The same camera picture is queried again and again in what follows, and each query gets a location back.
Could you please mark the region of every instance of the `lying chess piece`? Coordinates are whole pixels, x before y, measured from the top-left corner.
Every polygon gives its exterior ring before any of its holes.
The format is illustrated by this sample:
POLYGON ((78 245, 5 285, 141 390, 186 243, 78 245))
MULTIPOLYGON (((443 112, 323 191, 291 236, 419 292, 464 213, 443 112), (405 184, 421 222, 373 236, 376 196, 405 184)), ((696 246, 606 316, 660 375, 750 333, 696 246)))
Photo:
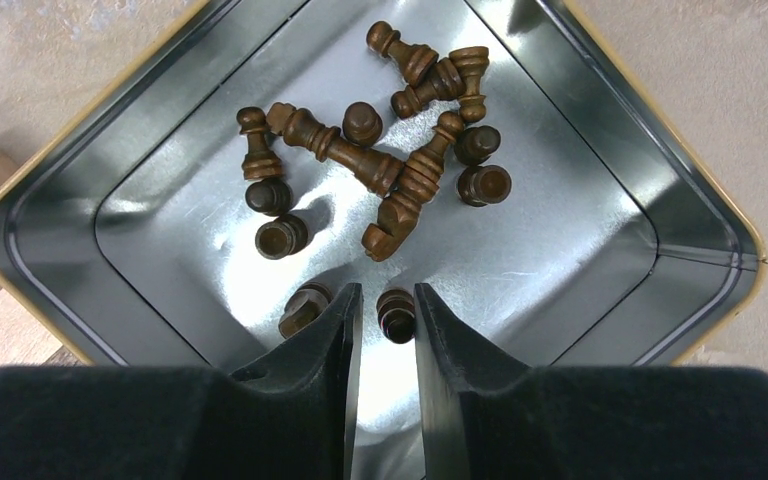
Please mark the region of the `lying chess piece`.
POLYGON ((481 165, 501 143, 502 135, 489 125, 467 128, 455 144, 455 157, 468 167, 481 165))
POLYGON ((313 323, 328 308, 333 295, 328 287, 319 283, 306 283, 287 301, 284 314, 278 322, 278 331, 290 338, 299 330, 313 323))
POLYGON ((249 142, 249 151, 243 160, 243 178, 260 180, 283 176, 281 159, 266 141, 269 127, 263 110, 258 107, 243 108, 237 112, 237 123, 240 124, 240 135, 245 135, 249 142))
POLYGON ((293 191, 284 180, 267 178, 249 185, 246 205, 255 212, 277 217, 293 207, 293 191))
POLYGON ((498 165, 469 167, 458 177, 458 194, 473 207, 501 203, 510 193, 511 176, 498 165))
POLYGON ((296 109, 288 103, 276 103, 266 120, 276 135, 283 135, 291 147, 310 150, 320 162, 330 158, 348 168, 366 188, 385 197, 393 188, 404 164, 396 157, 373 149, 364 149, 340 137, 340 129, 319 123, 310 110, 296 109))
POLYGON ((366 44, 382 57, 395 60, 402 77, 415 87, 422 83, 439 55, 428 45, 407 45, 401 38, 401 32, 387 22, 375 22, 366 34, 366 44))
POLYGON ((401 288, 391 288, 378 297, 378 325, 391 342, 408 343, 416 332, 416 308, 413 295, 401 288))
POLYGON ((366 102, 349 105, 343 115, 343 135, 355 145, 371 147, 381 138, 383 131, 384 122, 381 121, 381 115, 366 102))
POLYGON ((374 261, 390 258, 416 228, 422 205, 440 189, 443 155, 463 129, 458 114, 443 112, 434 127, 434 138, 410 154, 396 190, 378 207, 377 223, 370 224, 363 234, 361 243, 374 261))
POLYGON ((286 214, 262 225, 255 234, 254 244, 264 258, 280 260, 301 252, 307 246, 308 239, 304 221, 286 214))
POLYGON ((487 115, 484 95, 481 95, 481 77, 490 65, 490 50, 487 47, 468 47, 449 52, 449 58, 461 74, 466 91, 458 97, 460 114, 466 123, 475 123, 487 115))
POLYGON ((401 119, 410 118, 424 110, 432 100, 454 100, 463 95, 466 84, 454 63, 448 58, 434 65, 421 85, 406 87, 390 98, 393 111, 401 119))

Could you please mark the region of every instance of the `brown chess piece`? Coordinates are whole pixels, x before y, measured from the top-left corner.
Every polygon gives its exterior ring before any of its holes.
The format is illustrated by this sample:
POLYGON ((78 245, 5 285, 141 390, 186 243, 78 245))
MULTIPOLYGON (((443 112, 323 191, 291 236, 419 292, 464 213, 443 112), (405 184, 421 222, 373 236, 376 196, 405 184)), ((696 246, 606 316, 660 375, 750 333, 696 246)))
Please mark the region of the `brown chess piece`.
POLYGON ((291 147, 310 150, 320 162, 330 158, 348 168, 366 188, 385 197, 393 188, 404 164, 396 157, 354 145, 340 137, 340 129, 319 123, 310 110, 276 103, 266 116, 276 135, 283 135, 291 147))
POLYGON ((481 95, 481 77, 490 65, 487 47, 468 47, 449 52, 449 58, 461 74, 466 91, 458 97, 460 114, 466 123, 475 123, 487 115, 484 95, 481 95))
POLYGON ((469 167, 458 177, 458 194, 473 207, 501 203, 510 193, 511 176, 498 165, 469 167))
POLYGON ((408 85, 415 87, 422 83, 439 55, 428 45, 408 45, 401 38, 401 32, 393 30, 389 23, 380 21, 369 29, 366 44, 382 57, 395 60, 402 77, 408 85))
POLYGON ((267 178, 249 185, 246 189, 246 205, 255 212, 277 217, 292 208, 293 191, 280 178, 267 178))
POLYGON ((266 125, 263 110, 258 107, 243 108, 237 112, 237 123, 240 124, 240 135, 245 135, 249 142, 249 151, 243 160, 243 178, 260 180, 283 176, 281 159, 266 141, 269 126, 266 125))
POLYGON ((432 100, 454 100, 466 91, 458 69, 448 58, 440 60, 421 85, 406 87, 390 98, 396 116, 410 118, 424 110, 432 100))
POLYGON ((284 314, 278 322, 278 331, 290 338, 299 330, 313 323, 328 308, 333 296, 328 287, 318 283, 306 283, 287 301, 284 314))
POLYGON ((416 228, 422 205, 440 189, 443 155, 463 129, 458 114, 443 112, 434 127, 434 138, 410 154, 396 190, 378 207, 377 223, 370 224, 363 234, 361 243, 374 261, 390 258, 416 228))
POLYGON ((254 237, 254 244, 264 258, 280 260, 301 252, 307 246, 308 237, 304 221, 286 214, 262 225, 254 237))
POLYGON ((384 122, 375 108, 366 102, 349 105, 343 115, 343 135, 355 145, 371 147, 381 138, 384 122))
POLYGON ((378 325, 393 343, 408 343, 416 332, 416 308, 413 295, 401 288, 391 288, 378 297, 378 325))
POLYGON ((502 135, 489 125, 467 128, 455 144, 455 157, 468 167, 481 165, 501 143, 502 135))

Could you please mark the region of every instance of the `chess piece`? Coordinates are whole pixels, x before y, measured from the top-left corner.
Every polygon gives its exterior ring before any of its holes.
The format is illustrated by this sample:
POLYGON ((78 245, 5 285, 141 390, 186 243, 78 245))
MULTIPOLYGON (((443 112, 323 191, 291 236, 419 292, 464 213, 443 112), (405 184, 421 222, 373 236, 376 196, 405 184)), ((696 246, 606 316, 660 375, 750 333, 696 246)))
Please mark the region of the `chess piece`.
POLYGON ((391 288, 378 297, 378 325, 393 343, 408 343, 416 331, 413 295, 401 288, 391 288))
POLYGON ((434 127, 434 138, 410 154, 396 190, 378 207, 377 223, 370 224, 363 234, 361 243, 374 261, 390 258, 416 228, 422 205, 440 189, 443 155, 463 129, 458 114, 443 112, 434 127))
POLYGON ((258 107, 243 108, 237 112, 237 123, 240 124, 240 135, 245 135, 249 142, 249 151, 243 160, 243 178, 260 180, 283 176, 281 159, 266 142, 269 127, 263 110, 258 107))
POLYGON ((469 167, 458 177, 458 194, 473 207, 501 203, 510 193, 511 176, 498 165, 469 167))
POLYGON ((277 217, 292 208, 293 192, 280 178, 267 178, 249 185, 246 189, 246 205, 255 212, 277 217))
POLYGON ((270 260, 280 260, 301 252, 307 241, 307 225, 301 218, 289 213, 262 225, 254 238, 257 251, 270 260))
POLYGON ((481 165, 501 143, 502 135, 489 125, 467 128, 455 144, 455 157, 468 167, 481 165))
POLYGON ((439 55, 428 45, 408 45, 401 38, 401 32, 387 22, 375 22, 366 34, 366 44, 382 57, 395 60, 402 77, 415 87, 422 83, 439 55))
POLYGON ((313 323, 333 300, 328 287, 318 283, 306 283, 287 301, 284 314, 278 322, 278 331, 290 338, 299 330, 313 323))
POLYGON ((490 65, 490 50, 487 47, 461 48, 450 52, 449 58, 466 84, 466 91, 458 97, 461 117, 466 123, 475 123, 487 115, 486 97, 481 95, 481 77, 490 65))
POLYGON ((384 123, 372 105, 356 102, 346 109, 343 116, 343 135, 350 142, 361 147, 371 147, 381 138, 382 131, 384 123))
POLYGON ((424 110, 432 100, 454 100, 463 95, 466 84, 448 58, 440 60, 418 87, 408 85, 390 98, 396 116, 410 118, 424 110))
POLYGON ((379 197, 387 196, 404 164, 396 157, 354 145, 340 137, 340 129, 319 123, 310 110, 276 103, 266 116, 272 131, 283 135, 291 147, 310 150, 320 162, 330 158, 348 168, 366 188, 379 197))

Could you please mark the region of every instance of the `metal tray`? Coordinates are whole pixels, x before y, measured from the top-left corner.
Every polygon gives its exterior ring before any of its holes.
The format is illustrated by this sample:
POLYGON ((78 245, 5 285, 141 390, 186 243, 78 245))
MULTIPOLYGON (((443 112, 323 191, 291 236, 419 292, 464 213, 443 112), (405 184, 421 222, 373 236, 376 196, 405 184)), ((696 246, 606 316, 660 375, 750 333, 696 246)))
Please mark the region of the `metal tray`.
POLYGON ((0 279, 91 361, 225 371, 281 342, 303 282, 360 282, 354 473, 419 478, 414 349, 377 328, 385 287, 430 283, 528 364, 649 364, 678 357, 758 281, 751 225, 588 31, 542 0, 204 2, 0 191, 0 279), (491 163, 513 193, 462 205, 448 158, 417 230, 374 263, 360 238, 380 199, 279 141, 315 235, 267 261, 253 244, 266 218, 243 201, 238 108, 289 102, 339 125, 367 101, 385 121, 376 148, 406 158, 456 106, 396 121, 403 82, 365 44, 380 19, 442 54, 490 48, 482 123, 502 132, 491 163))

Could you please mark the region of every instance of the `standing chess piece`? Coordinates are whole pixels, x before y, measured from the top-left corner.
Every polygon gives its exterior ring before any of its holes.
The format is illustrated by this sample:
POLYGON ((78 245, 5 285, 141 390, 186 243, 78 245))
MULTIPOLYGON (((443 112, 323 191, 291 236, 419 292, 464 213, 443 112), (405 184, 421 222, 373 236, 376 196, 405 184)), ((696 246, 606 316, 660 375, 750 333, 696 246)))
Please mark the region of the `standing chess piece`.
POLYGON ((293 207, 293 191, 284 180, 267 178, 249 185, 246 205, 255 212, 277 217, 293 207))
POLYGON ((291 147, 310 150, 320 162, 330 158, 348 168, 366 188, 385 197, 393 188, 404 164, 396 157, 364 149, 340 137, 340 129, 326 127, 306 108, 296 109, 288 103, 276 103, 266 116, 272 131, 283 135, 291 147))
POLYGON ((281 159, 266 142, 269 126, 266 125, 263 110, 258 107, 243 108, 237 112, 237 123, 240 124, 240 135, 245 135, 249 142, 249 151, 243 160, 243 178, 260 180, 283 176, 281 159))
POLYGON ((501 203, 510 193, 511 176, 498 165, 469 167, 458 177, 458 194, 473 207, 501 203))
POLYGON ((448 58, 434 65, 421 85, 406 87, 390 98, 393 111, 401 119, 410 118, 424 110, 432 100, 454 100, 463 95, 466 84, 458 69, 448 58))
POLYGON ((378 207, 377 223, 370 224, 363 234, 361 243, 374 261, 390 258, 416 228, 422 205, 440 189, 443 155, 463 129, 458 114, 443 112, 434 127, 434 138, 410 154, 396 190, 378 207))
POLYGON ((413 295, 401 288, 391 288, 378 297, 375 310, 384 336, 393 343, 408 343, 416 332, 416 308, 413 295))
POLYGON ((383 131, 384 122, 381 121, 381 116, 366 102, 349 105, 343 115, 343 135, 355 145, 371 147, 381 138, 383 131))
POLYGON ((455 157, 468 167, 481 165, 501 143, 502 135, 490 125, 467 128, 455 144, 455 157))
POLYGON ((484 95, 481 95, 481 77, 490 65, 490 50, 487 47, 468 47, 449 52, 449 58, 461 74, 466 91, 458 97, 460 114, 466 123, 475 123, 487 115, 484 95))
POLYGON ((401 38, 401 32, 393 30, 389 23, 380 21, 369 29, 366 44, 382 57, 395 60, 402 77, 408 85, 415 87, 422 83, 439 55, 428 45, 407 45, 401 38))
POLYGON ((328 308, 333 296, 328 287, 318 283, 306 283, 287 301, 284 314, 278 322, 278 331, 290 338, 299 330, 313 323, 328 308))
POLYGON ((262 225, 255 234, 254 244, 264 258, 280 260, 301 252, 307 246, 308 239, 304 221, 286 214, 262 225))

